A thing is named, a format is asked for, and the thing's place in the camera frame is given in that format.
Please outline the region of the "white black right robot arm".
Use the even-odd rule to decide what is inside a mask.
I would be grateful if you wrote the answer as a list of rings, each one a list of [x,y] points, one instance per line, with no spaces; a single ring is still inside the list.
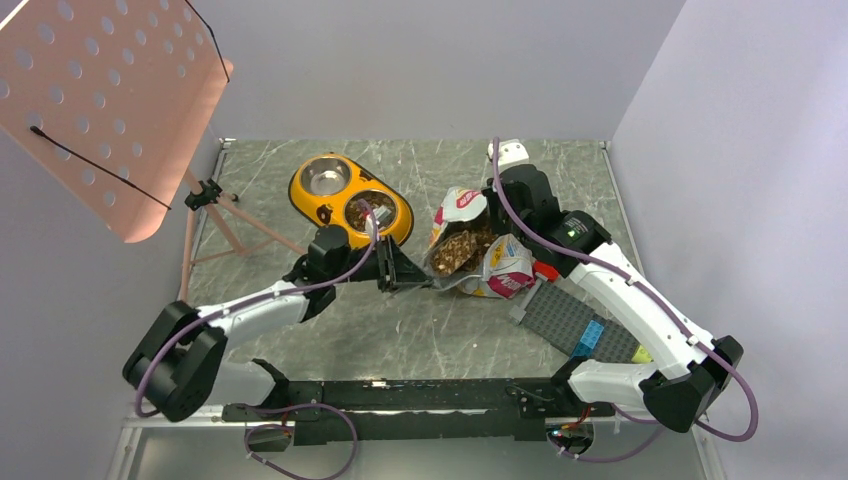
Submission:
[[[628,261],[591,215],[562,210],[547,175],[531,164],[495,173],[482,191],[491,227],[511,234],[533,257],[598,300],[644,347],[651,362],[570,360],[551,390],[554,407],[576,415],[589,403],[645,409],[669,430],[686,433],[736,381],[744,355],[731,335],[716,337],[673,307]]]

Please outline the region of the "cat food bag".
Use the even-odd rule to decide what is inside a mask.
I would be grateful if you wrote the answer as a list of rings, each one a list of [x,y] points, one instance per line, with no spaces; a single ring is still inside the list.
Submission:
[[[456,289],[466,295],[510,299],[535,280],[532,253],[511,234],[493,232],[487,200],[478,190],[448,189],[433,220],[423,269],[439,290]],[[478,235],[478,251],[463,268],[448,276],[432,274],[425,262],[447,236],[464,230]]]

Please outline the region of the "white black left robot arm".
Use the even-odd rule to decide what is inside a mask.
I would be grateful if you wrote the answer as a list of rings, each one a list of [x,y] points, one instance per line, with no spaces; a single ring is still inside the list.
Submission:
[[[430,287],[433,279],[390,236],[354,248],[342,227],[321,227],[272,285],[217,305],[177,300],[162,309],[122,369],[135,390],[136,415],[180,422],[212,402],[242,403],[264,420],[279,417],[291,403],[289,379],[263,359],[232,364],[224,358],[276,327],[317,317],[344,282],[373,282],[394,293]]]

